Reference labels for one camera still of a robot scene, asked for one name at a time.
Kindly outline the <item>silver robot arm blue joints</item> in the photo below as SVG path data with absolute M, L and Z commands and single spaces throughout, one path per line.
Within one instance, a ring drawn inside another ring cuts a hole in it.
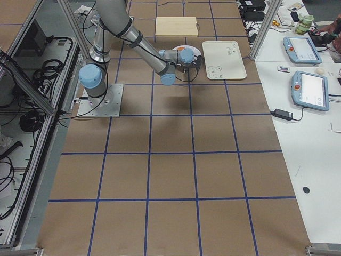
M 175 83 L 178 65 L 191 63 L 182 62 L 178 50 L 158 52 L 133 25 L 133 20 L 126 11 L 126 1 L 96 1 L 94 6 L 99 20 L 89 51 L 91 62 L 79 72 L 79 79 L 89 98 L 105 98 L 107 95 L 109 86 L 104 79 L 108 76 L 107 64 L 110 62 L 110 49 L 114 38 L 122 40 L 135 51 L 160 76 L 163 85 Z

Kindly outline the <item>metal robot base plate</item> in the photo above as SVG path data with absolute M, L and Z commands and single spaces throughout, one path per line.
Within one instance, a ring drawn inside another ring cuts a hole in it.
M 86 99 L 80 101 L 77 116 L 80 118 L 118 118 L 123 90 L 124 85 L 122 83 L 110 84 L 105 98 L 98 99 L 89 98 L 86 90 L 83 90 L 82 97 L 86 97 Z

